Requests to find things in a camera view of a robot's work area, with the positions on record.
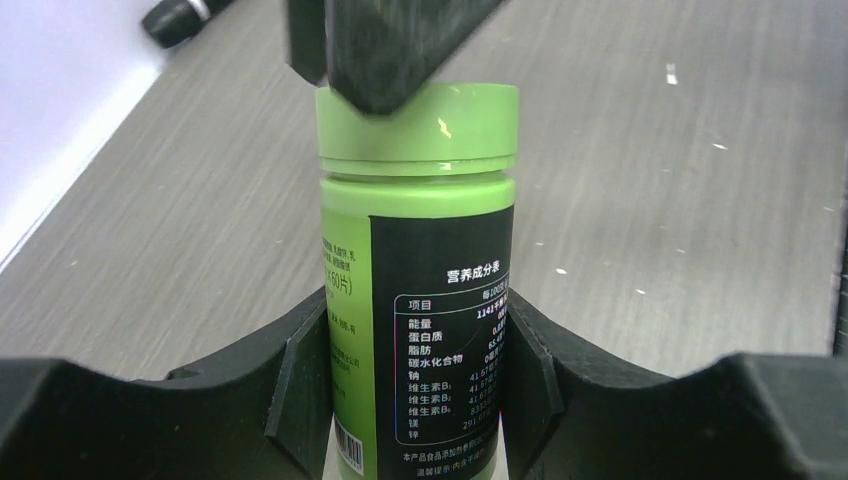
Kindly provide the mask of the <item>green black pill bottle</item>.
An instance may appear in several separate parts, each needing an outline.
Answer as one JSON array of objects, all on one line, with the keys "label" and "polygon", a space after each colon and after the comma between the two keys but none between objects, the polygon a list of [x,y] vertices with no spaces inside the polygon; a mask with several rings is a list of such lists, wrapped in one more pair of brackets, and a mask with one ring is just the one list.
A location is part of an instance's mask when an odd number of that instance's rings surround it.
[{"label": "green black pill bottle", "polygon": [[368,117],[316,93],[342,479],[488,479],[506,349],[519,91],[433,83]]}]

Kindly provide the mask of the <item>black microphone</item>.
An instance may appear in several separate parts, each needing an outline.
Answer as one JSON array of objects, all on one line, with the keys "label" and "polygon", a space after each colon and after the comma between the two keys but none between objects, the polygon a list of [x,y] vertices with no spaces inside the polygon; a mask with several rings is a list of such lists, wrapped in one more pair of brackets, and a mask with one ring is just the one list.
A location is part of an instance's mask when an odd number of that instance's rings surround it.
[{"label": "black microphone", "polygon": [[195,37],[233,0],[162,0],[141,20],[145,33],[161,48],[170,49]]}]

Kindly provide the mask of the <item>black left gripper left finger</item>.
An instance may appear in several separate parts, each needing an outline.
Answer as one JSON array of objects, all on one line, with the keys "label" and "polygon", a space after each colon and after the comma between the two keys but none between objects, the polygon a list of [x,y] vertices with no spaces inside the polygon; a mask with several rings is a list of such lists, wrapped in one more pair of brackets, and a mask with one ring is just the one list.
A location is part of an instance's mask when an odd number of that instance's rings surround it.
[{"label": "black left gripper left finger", "polygon": [[5,479],[318,479],[331,421],[322,291],[158,381],[1,363]]}]

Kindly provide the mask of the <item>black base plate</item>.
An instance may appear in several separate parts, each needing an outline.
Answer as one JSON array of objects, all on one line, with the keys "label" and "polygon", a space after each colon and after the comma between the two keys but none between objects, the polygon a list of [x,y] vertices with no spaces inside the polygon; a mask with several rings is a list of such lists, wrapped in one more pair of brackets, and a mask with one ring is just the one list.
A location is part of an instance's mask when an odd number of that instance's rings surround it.
[{"label": "black base plate", "polygon": [[832,343],[832,354],[834,356],[847,355],[847,266],[847,235],[844,235],[842,264],[839,275],[839,285],[837,288],[837,306],[834,317],[834,332]]}]

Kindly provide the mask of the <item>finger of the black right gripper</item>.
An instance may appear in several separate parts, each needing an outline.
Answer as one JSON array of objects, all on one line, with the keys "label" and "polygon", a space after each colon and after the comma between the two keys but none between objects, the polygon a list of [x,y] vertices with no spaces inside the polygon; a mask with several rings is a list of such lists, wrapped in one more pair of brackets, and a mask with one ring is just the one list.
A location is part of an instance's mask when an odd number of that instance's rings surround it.
[{"label": "finger of the black right gripper", "polygon": [[326,76],[324,0],[287,0],[288,64],[306,82],[319,85]]},{"label": "finger of the black right gripper", "polygon": [[365,115],[391,115],[501,5],[499,0],[327,1],[329,86]]}]

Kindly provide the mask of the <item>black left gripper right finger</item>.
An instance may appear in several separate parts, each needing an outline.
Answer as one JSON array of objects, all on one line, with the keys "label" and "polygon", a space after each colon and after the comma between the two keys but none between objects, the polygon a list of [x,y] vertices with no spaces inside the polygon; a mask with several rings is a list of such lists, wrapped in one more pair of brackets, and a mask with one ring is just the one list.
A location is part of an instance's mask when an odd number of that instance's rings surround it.
[{"label": "black left gripper right finger", "polygon": [[843,479],[847,361],[735,353],[680,378],[508,296],[502,420],[513,479]]}]

